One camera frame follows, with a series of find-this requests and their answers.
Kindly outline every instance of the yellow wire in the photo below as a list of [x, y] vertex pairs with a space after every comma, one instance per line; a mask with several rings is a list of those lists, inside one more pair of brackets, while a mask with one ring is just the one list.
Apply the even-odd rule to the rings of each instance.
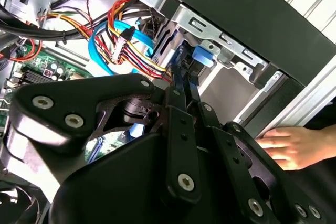
[[122, 19], [123, 12], [119, 13], [119, 20]]
[[[59, 17], [60, 19], [66, 20], [67, 22], [71, 23], [76, 29], [78, 29], [87, 39], [90, 38], [86, 34], [86, 32], [83, 29], [80, 28], [81, 24], [78, 23], [77, 21], [75, 21], [75, 20], [73, 20], [69, 17], [63, 16], [63, 15], [58, 15], [58, 14], [55, 14], [55, 13], [51, 13], [51, 14], [49, 14], [49, 16]], [[105, 54], [105, 52], [103, 50], [98, 48], [98, 51], [108, 63], [112, 63], [111, 59]]]
[[[120, 36], [120, 34], [119, 34], [116, 30], [114, 30], [110, 25], [109, 25], [109, 29], [110, 29], [110, 31], [111, 31], [112, 33], [114, 33], [114, 34], [117, 35], [118, 37]], [[166, 69], [164, 69], [164, 68], [158, 66], [158, 65], [155, 64], [153, 61], [151, 61], [150, 58], [146, 57], [146, 56], [143, 55], [141, 52], [139, 52], [139, 51], [133, 46], [133, 44], [130, 43], [129, 41], [127, 41], [127, 45], [129, 45], [129, 46], [131, 47], [131, 49], [133, 49], [133, 50], [138, 54], [138, 56], [139, 56], [142, 60], [146, 61], [148, 64], [150, 64], [150, 65], [153, 66], [154, 68], [157, 68], [157, 69], [160, 70], [160, 71], [166, 71]]]
[[148, 73], [146, 73], [144, 70], [142, 70], [142, 69], [138, 68], [136, 65], [132, 64], [132, 63], [130, 62], [130, 60], [127, 59], [126, 57], [121, 56], [121, 58], [122, 58], [123, 60], [127, 61], [129, 64], [131, 64], [134, 68], [136, 68], [136, 69], [138, 69], [140, 72], [142, 72], [148, 79], [154, 79], [153, 77], [151, 77], [150, 75], [148, 75]]
[[55, 14], [55, 13], [48, 14], [48, 16], [52, 16], [52, 17], [56, 17], [56, 18], [59, 17], [60, 19], [66, 20], [67, 22], [72, 24], [77, 30], [79, 30], [84, 35], [85, 38], [87, 38], [87, 39], [90, 38], [90, 36], [88, 36], [87, 33], [83, 29], [80, 28], [81, 25], [77, 21], [75, 21], [75, 20], [73, 20], [69, 17], [63, 16], [63, 15], [58, 15], [58, 14]]

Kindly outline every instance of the human hand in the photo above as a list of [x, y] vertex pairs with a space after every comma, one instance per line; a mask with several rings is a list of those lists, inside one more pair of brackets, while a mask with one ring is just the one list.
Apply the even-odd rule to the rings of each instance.
[[277, 128], [268, 131], [257, 142], [284, 170], [303, 169], [331, 157], [329, 139], [324, 131], [303, 127]]

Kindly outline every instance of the metal bolt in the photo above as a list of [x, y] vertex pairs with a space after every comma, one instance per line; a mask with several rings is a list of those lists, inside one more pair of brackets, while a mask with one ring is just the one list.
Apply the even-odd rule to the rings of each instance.
[[235, 131], [241, 132], [241, 129], [239, 128], [238, 125], [234, 124], [233, 128], [235, 129]]
[[65, 117], [65, 123], [71, 128], [81, 128], [84, 125], [84, 119], [79, 115], [71, 114]]
[[186, 191], [192, 191], [195, 188], [193, 179], [185, 173], [181, 173], [177, 178], [178, 184]]
[[25, 46], [20, 46], [20, 51], [22, 52], [26, 52], [27, 51], [27, 48]]
[[39, 109], [47, 110], [54, 106], [54, 102], [49, 97], [40, 95], [33, 98], [33, 105]]
[[301, 214], [303, 217], [307, 217], [307, 213], [306, 211], [303, 209], [303, 207], [301, 207], [299, 204], [295, 204], [295, 208], [296, 210], [299, 212], [299, 214]]
[[147, 81], [141, 81], [141, 84], [144, 85], [145, 87], [149, 87], [149, 83]]
[[205, 105], [204, 105], [204, 108], [205, 108], [207, 111], [211, 111], [211, 110], [212, 110], [212, 108], [211, 108], [208, 104], [205, 104]]
[[252, 212], [254, 212], [257, 216], [261, 217], [264, 215], [264, 211], [257, 200], [249, 199], [248, 205], [250, 209], [252, 210]]
[[309, 210], [311, 211], [311, 213], [318, 219], [321, 219], [321, 215], [320, 213], [316, 210], [315, 207], [309, 205]]

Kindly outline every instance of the black panel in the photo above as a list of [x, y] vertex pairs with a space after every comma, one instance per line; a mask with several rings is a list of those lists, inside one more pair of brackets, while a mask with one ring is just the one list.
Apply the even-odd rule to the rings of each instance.
[[306, 86], [336, 46], [284, 0], [182, 0]]
[[201, 151], [199, 204], [181, 212], [164, 206], [165, 145], [158, 134], [145, 135], [72, 174], [55, 196], [49, 223], [233, 223], [221, 207], [228, 179], [216, 172], [219, 160]]
[[256, 137], [302, 90], [303, 86], [296, 81], [284, 80], [283, 85], [247, 120], [245, 130]]
[[165, 17], [171, 19], [178, 9], [180, 3], [181, 2], [179, 2], [178, 0], [166, 0], [164, 5], [162, 6], [161, 13]]

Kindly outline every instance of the green circuit board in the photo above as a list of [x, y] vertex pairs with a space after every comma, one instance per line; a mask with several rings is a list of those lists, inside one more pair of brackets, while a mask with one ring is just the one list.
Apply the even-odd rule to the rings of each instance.
[[[26, 52], [20, 53], [22, 54], [22, 56], [27, 55], [31, 51], [31, 46], [26, 46], [26, 48]], [[46, 69], [52, 70], [50, 69], [50, 66], [52, 64], [55, 64], [57, 68], [61, 68], [64, 71], [62, 75], [65, 76], [66, 80], [70, 79], [71, 76], [73, 76], [75, 73], [83, 76], [84, 78], [92, 77], [92, 75], [89, 74], [87, 71], [68, 64], [67, 62], [61, 61], [43, 51], [41, 51], [35, 59], [22, 63], [23, 67], [35, 70], [41, 74], [43, 74]]]

